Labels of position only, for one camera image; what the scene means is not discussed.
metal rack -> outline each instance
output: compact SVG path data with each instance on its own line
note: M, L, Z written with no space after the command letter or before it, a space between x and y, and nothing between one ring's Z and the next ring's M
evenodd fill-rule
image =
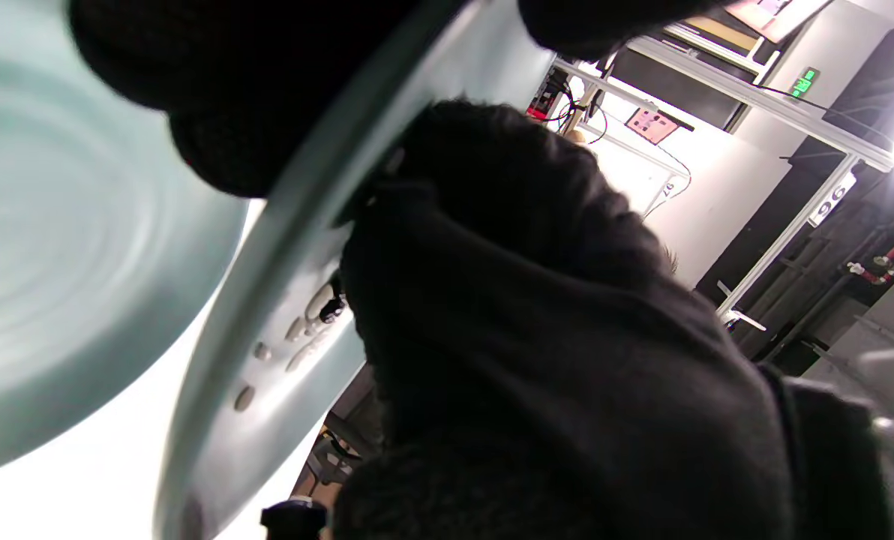
M766 250L766 253L763 254L761 259L753 265L744 279L742 279L737 286L733 288L730 294L727 295L724 303L717 308L718 315L724 316L728 311L733 310L734 305L741 300L746 291L750 290L750 287L752 287L755 281L762 276L770 266L770 263L773 263L773 260L783 252L784 248L787 247L797 234L797 230L800 230L800 228L807 222L807 218L809 218L813 211L824 202L824 198L827 197L828 193L833 191L834 188L837 188L837 185L840 184L845 175L848 174L856 164L863 162L882 172L889 172L893 168L893 157L888 150L875 146L858 136L853 136L853 134L845 132L845 130L840 129L840 127L828 124L821 118L810 116L810 114L804 112L804 110L793 103L788 103L786 100L778 99L776 96L763 92L756 88L756 86L749 85L748 83L741 81L741 79L735 78L735 76L728 75L717 68L704 64L700 59L693 58L690 55L684 54L684 52L677 51L660 41L653 40L651 37L636 37L634 40L628 42L628 48L654 59L654 61L660 62L660 64L666 65L670 69L674 69L684 75L690 76L691 78L704 83L704 85L710 86L712 89L724 92L725 95L729 95L750 107L765 110L765 112L772 114L772 116L785 124L800 130L800 132L803 132L804 134L808 134L810 137L817 138L817 140L821 140L846 154L844 160L841 161L841 164L835 168L829 177L827 177L827 180L817 189L817 192L811 197L807 204L800 209L797 216L786 226L783 232L780 233L780 236L777 237L772 245L770 245L769 249ZM625 92L625 90L611 85L604 79L599 79L597 76L583 72L581 69L578 69L577 66L567 64L567 62L564 61L556 61L554 62L554 65L567 71L571 75L584 79L585 82L592 83L597 89L602 89L604 92L609 92L612 95L621 97L639 107L645 107L644 104L649 103L645 102L645 100L641 99L639 96L631 95L628 92ZM641 151L636 151L634 149L629 150L652 161L654 164L660 164L657 163L655 157L645 156Z

black fabric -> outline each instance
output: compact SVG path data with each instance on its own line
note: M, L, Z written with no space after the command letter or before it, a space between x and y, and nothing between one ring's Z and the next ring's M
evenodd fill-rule
M518 0L523 24L537 44L559 54L597 62L657 26L729 4L725 0Z
M417 3L70 0L70 31L111 88L169 114L174 143L200 178L227 194L264 197L331 101ZM598 59L708 4L520 5L540 44Z
M787 427L798 538L894 538L894 475L865 403L763 369Z
M595 158L466 103L403 149L341 261L391 447L509 426L612 537L790 538L769 387Z

metal frame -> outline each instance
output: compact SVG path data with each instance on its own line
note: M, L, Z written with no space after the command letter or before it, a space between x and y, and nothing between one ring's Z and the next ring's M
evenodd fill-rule
M800 209L797 216L780 233L780 236L770 245L761 259L754 264L744 279L734 287L731 294L727 295L724 303L717 308L718 315L722 316L726 312L733 310L734 305L750 290L750 287L767 270L770 263L773 263L773 260L783 252L798 230L804 226L807 222L807 217L824 201L824 197L828 192L836 187L838 182L851 171L854 165L864 161L870 167L882 172L889 172L893 168L893 157L890 156L889 151L875 146L862 138L853 136L853 134L841 130L840 127L828 124L821 118L810 116L803 110L798 109L793 103L768 95L766 92L756 89L755 86L748 85L741 79L704 64L704 62L698 61L698 59L692 58L690 55L677 52L673 48L650 37L637 37L629 42L628 47L632 51L655 59L660 64L667 65L668 68L705 83L712 89L720 90L720 92L724 92L739 102L745 103L750 107L766 110L767 113L772 114L787 125L800 130L804 134L808 134L810 137L817 138L817 140L821 140L846 154L841 164L829 175L827 180L820 186L820 189L817 189L817 193L811 197L807 205Z

black cable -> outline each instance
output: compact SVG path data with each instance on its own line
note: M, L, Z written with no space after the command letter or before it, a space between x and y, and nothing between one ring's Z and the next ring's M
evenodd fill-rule
M858 126L863 127L864 129L868 130L868 132L870 132L870 133L878 134L878 136L883 137L883 140L886 140L887 143L890 143L890 145L893 146L893 138L890 138L885 133L880 132L879 130L876 130L875 127L866 125L864 122L861 122L860 120L858 120L857 118L854 118L853 116L850 116L849 114L840 112L840 110L831 109L831 107L828 107L828 106L818 105L817 103L814 103L813 101L808 101L808 100L804 99L803 97L793 95L792 93L785 92L784 90L778 90L777 88L770 88L770 86L765 86L765 85L750 85L750 86L753 86L753 88L756 88L756 89L768 90L768 92L774 92L774 93L778 93L779 95L785 95L788 97L792 97L793 99L796 99L799 102L807 103L807 105L809 105L811 107L817 107L820 110L826 110L828 113L837 114L837 116L841 116L841 117L844 117L844 119L851 120L851 122L857 124Z
M602 109L602 107L599 107L598 110L600 110L601 114L604 116L604 133L601 133L601 136L595 138L594 140L588 142L587 144L597 143L597 141L606 137L606 134L608 134L608 114L606 112L604 112L604 109Z

cable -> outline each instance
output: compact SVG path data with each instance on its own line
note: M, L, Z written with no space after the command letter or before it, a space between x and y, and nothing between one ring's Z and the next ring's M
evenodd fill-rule
M633 127L628 126L628 128L630 129L630 131L636 133L636 130L633 129ZM671 160L676 161L677 164L679 164L681 167L683 167L685 171L687 171L687 185L685 185L685 187L683 189L681 189L681 191L678 191L677 194L674 194L673 197L671 197L670 199L667 199L667 201L673 201L673 199L676 199L678 195L683 194L684 191L687 191L687 189L690 188L690 184L693 184L693 182L694 182L694 173L690 172L690 167L687 167L687 165L685 165L683 163L683 161L677 160L677 158L674 157L674 154L671 154L669 151L667 151L664 148L661 148L659 145L655 145L655 146L661 152L663 152L664 154L667 154L667 156L669 156ZM643 215L643 220L646 220L653 213L653 211L655 211L656 209L659 209L660 206L663 206L663 205L664 205L663 202L660 202L660 204L658 204L658 205L654 205L653 208L649 209L649 211L646 211L646 214Z
M803 97L793 95L792 93L785 92L784 90L778 90L777 88L770 88L769 86L765 86L765 85L750 85L750 86L753 86L753 88L756 88L756 89L768 90L768 92L774 92L774 93L778 93L779 95L785 95L788 97L792 97L793 99L796 99L799 102L807 103L807 105L809 105L811 107L817 107L820 110L826 110L828 113L837 114L837 116L841 116L841 117L844 117L844 119L851 120L851 122L857 124L858 126L863 127L864 129L868 130L868 132L870 132L870 133L878 134L878 136L883 137L883 140L886 140L887 143L890 143L890 145L893 146L893 138L888 137L885 133L880 132L879 130L876 130L872 126L866 125L864 122L861 122L860 120L855 119L853 116L850 116L849 114L840 112L840 110L830 109L830 107L828 107L828 106L818 105L817 103L814 103L813 101L807 101Z
M602 138L604 138L608 135L608 114L606 112L604 112L604 109L602 109L602 107L598 107L597 110L600 110L601 114L604 116L604 133L601 133L601 136L595 138L594 140L588 142L587 144L597 143L597 141L601 140Z

